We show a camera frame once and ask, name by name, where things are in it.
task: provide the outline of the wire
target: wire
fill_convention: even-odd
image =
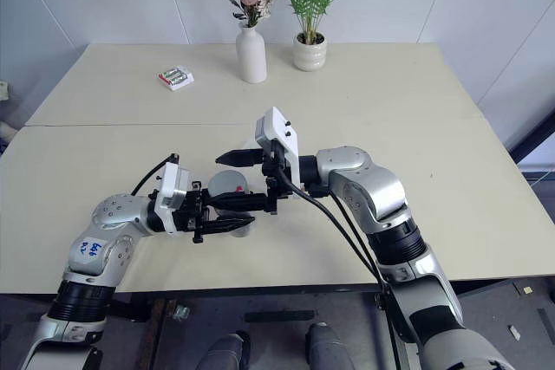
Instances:
[[[137,184],[137,186],[135,186],[135,188],[131,191],[131,195],[137,195],[137,192],[139,192],[139,189],[145,184],[145,182],[148,181],[148,179],[150,177],[152,177],[154,175],[154,173],[156,171],[158,171],[162,166],[164,166],[164,164],[166,162],[168,162],[170,160],[172,156],[168,156],[167,158],[165,158],[164,160],[162,160],[157,166],[155,166],[153,169],[151,169],[150,171],[148,171],[148,174],[145,175],[141,181],[139,181],[139,184]]]
[[[374,270],[372,269],[372,266],[370,265],[370,263],[368,263],[368,261],[364,258],[364,256],[362,255],[361,251],[358,249],[358,247],[356,247],[355,243],[353,242],[353,240],[349,237],[349,234],[347,233],[347,231],[343,228],[343,226],[341,225],[341,223],[339,223],[337,221],[337,219],[334,217],[334,215],[330,212],[330,210],[328,210],[322,203],[320,203],[319,201],[316,201],[313,197],[311,197],[310,195],[308,195],[307,193],[301,191],[299,188],[297,188],[290,180],[289,178],[287,178],[287,175],[285,175],[285,172],[283,172],[281,169],[277,169],[277,175],[279,176],[279,178],[281,179],[281,181],[286,184],[290,190],[292,190],[293,192],[295,192],[300,198],[304,199],[305,201],[308,201],[309,203],[311,203],[312,205],[315,205],[321,212],[323,212],[327,218],[329,218],[331,220],[331,223],[333,223],[333,225],[335,225],[337,227],[337,229],[339,229],[339,231],[341,232],[341,234],[343,235],[343,237],[345,237],[345,240],[347,240],[347,243],[349,243],[350,248],[356,253],[356,255],[358,256],[358,258],[361,260],[362,264],[364,264],[364,266],[366,266],[366,269],[369,270],[369,272],[372,274],[372,276],[378,281],[379,278],[376,275],[376,273],[374,272]]]
[[[383,284],[382,276],[378,272],[378,268],[377,268],[377,266],[374,262],[374,258],[372,257],[372,255],[370,255],[370,252],[369,252],[368,248],[366,247],[366,244],[364,244],[364,241],[362,240],[361,235],[356,230],[356,227],[353,224],[352,220],[350,219],[349,214],[345,210],[345,207],[343,207],[343,204],[341,203],[341,201],[339,201],[339,198],[337,197],[337,195],[334,194],[332,191],[330,191],[330,196],[336,202],[337,207],[339,207],[339,210],[343,214],[343,217],[345,217],[345,220],[347,220],[347,223],[349,224],[350,229],[353,231],[353,234],[355,235],[356,241],[361,245],[362,251],[364,252],[366,257],[368,258],[368,260],[370,262],[370,265],[372,266],[372,269],[374,269],[375,278],[377,279],[379,285],[382,286],[382,284]]]

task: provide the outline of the floor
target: floor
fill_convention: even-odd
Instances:
[[[532,288],[525,295],[524,287]],[[544,370],[555,362],[555,304],[549,291],[555,278],[507,280],[460,297],[465,323],[483,334],[517,368]],[[335,293],[258,295],[184,300],[191,309],[186,321],[167,318],[160,337],[155,370],[193,370],[202,354],[221,335],[246,329],[252,337],[252,370],[308,369],[304,361],[304,334],[314,321],[328,322],[347,346],[357,369],[395,369],[383,312],[371,294]],[[0,368],[17,368],[36,321],[47,305],[0,296]],[[544,318],[539,309],[545,311]],[[245,313],[308,310],[309,321],[245,322]],[[118,318],[109,320],[98,347],[104,352],[103,370],[133,369],[146,324]],[[521,334],[516,341],[513,325]],[[420,368],[415,349],[409,349],[411,369]]]

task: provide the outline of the vase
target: vase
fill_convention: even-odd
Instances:
[[[256,31],[256,26],[248,28],[239,24],[235,46],[239,63],[239,75],[243,81],[252,84],[266,79],[266,49],[264,38]]]
[[[302,34],[296,34],[293,38],[293,63],[295,67],[303,71],[315,71],[326,62],[328,41],[322,34],[318,34],[323,41],[314,45],[306,45],[298,40]]]

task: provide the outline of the cable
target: cable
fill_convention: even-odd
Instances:
[[[337,227],[337,229],[339,229],[339,231],[341,232],[341,234],[343,235],[343,237],[345,237],[345,240],[347,240],[347,243],[349,243],[350,248],[356,253],[356,255],[358,256],[358,258],[361,260],[362,264],[364,264],[364,266],[366,266],[366,269],[369,270],[369,272],[372,274],[372,276],[378,281],[379,278],[376,275],[376,273],[374,272],[374,270],[372,269],[372,266],[370,266],[370,264],[368,263],[368,261],[364,258],[364,256],[362,255],[361,251],[358,249],[358,247],[356,247],[355,243],[353,242],[353,240],[349,237],[349,234],[347,233],[347,231],[343,228],[343,226],[341,225],[341,223],[339,223],[337,221],[337,219],[334,217],[334,215],[330,212],[330,210],[328,210],[322,203],[320,203],[319,201],[316,201],[313,197],[311,197],[310,195],[308,195],[307,193],[301,191],[300,189],[298,189],[290,180],[289,178],[287,178],[287,175],[285,175],[285,172],[283,172],[281,169],[277,169],[277,175],[279,176],[280,180],[286,184],[290,190],[292,190],[293,192],[295,192],[300,198],[304,199],[305,201],[308,201],[309,203],[311,203],[312,205],[315,205],[321,212],[323,212],[327,218],[329,218],[331,220],[331,222],[333,223],[333,225],[335,225]]]
[[[137,192],[139,192],[139,189],[145,184],[145,182],[148,181],[148,179],[150,177],[152,177],[154,175],[154,173],[156,171],[158,171],[162,166],[164,166],[164,164],[166,162],[168,162],[170,160],[172,156],[168,156],[167,158],[165,158],[164,160],[162,160],[157,166],[155,166],[153,169],[151,169],[147,175],[145,175],[141,181],[139,181],[139,184],[137,184],[137,186],[135,186],[135,188],[131,191],[131,195],[137,195]]]
[[[336,194],[334,194],[333,192],[330,191],[330,196],[336,202],[337,207],[339,207],[339,210],[341,211],[341,213],[345,217],[345,220],[347,220],[347,223],[349,224],[350,229],[353,231],[353,234],[355,235],[356,241],[361,245],[362,251],[364,252],[366,257],[368,258],[368,260],[370,262],[370,265],[372,266],[372,269],[374,269],[374,273],[375,273],[374,276],[377,279],[378,284],[380,286],[382,286],[382,284],[383,284],[382,276],[378,272],[378,267],[376,266],[376,264],[374,262],[374,258],[370,255],[370,252],[369,252],[368,248],[366,247],[366,244],[364,244],[364,241],[362,240],[360,234],[356,230],[356,227],[353,224],[353,222],[351,221],[351,219],[349,217],[349,214],[345,210],[345,207],[343,207],[343,204],[341,203],[341,201],[339,201],[339,198],[337,197]]]

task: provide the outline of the table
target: table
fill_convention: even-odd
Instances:
[[[167,60],[172,63],[154,68],[151,52],[164,56],[163,51],[171,53]],[[555,226],[434,46],[333,45],[325,69],[313,74],[280,61],[284,46],[270,46],[271,75],[260,85],[244,84],[232,71],[209,76],[210,71],[195,69],[190,60],[184,63],[192,68],[195,82],[181,91],[150,85],[146,78],[144,86],[134,84],[133,101],[119,84],[134,72],[136,62],[142,62],[143,71],[150,65],[153,74],[175,64],[181,53],[205,56],[208,62],[211,53],[228,56],[230,51],[213,45],[89,47],[0,158],[0,292],[54,292],[67,249],[98,202],[131,190],[172,151],[180,153],[193,179],[206,184],[225,169],[213,160],[248,145],[256,118],[274,103],[291,118],[301,154],[348,144],[367,150],[378,164],[393,170],[450,279],[555,273]],[[399,70],[387,70],[376,55],[391,65],[400,62]],[[369,69],[380,72],[358,73],[360,56],[373,63]],[[119,66],[95,71],[111,60]],[[334,84],[337,68],[345,83],[341,90]],[[96,96],[91,95],[90,80],[81,83],[81,90],[76,88],[77,75],[88,72],[99,74],[104,86]],[[299,80],[303,89],[288,77]],[[193,86],[206,95],[193,94]],[[242,94],[248,100],[239,102]],[[208,107],[207,96],[221,100]],[[63,103],[71,103],[71,111]],[[102,103],[109,111],[101,111]],[[64,106],[65,119],[59,108]],[[264,190],[259,167],[241,171],[254,191]],[[143,190],[153,187],[151,181]],[[326,205],[338,214],[330,201]],[[143,238],[118,290],[374,282],[314,207],[289,199],[278,202],[278,211],[277,216],[256,213],[249,236],[243,238],[207,236],[203,244],[193,244],[190,233]]]

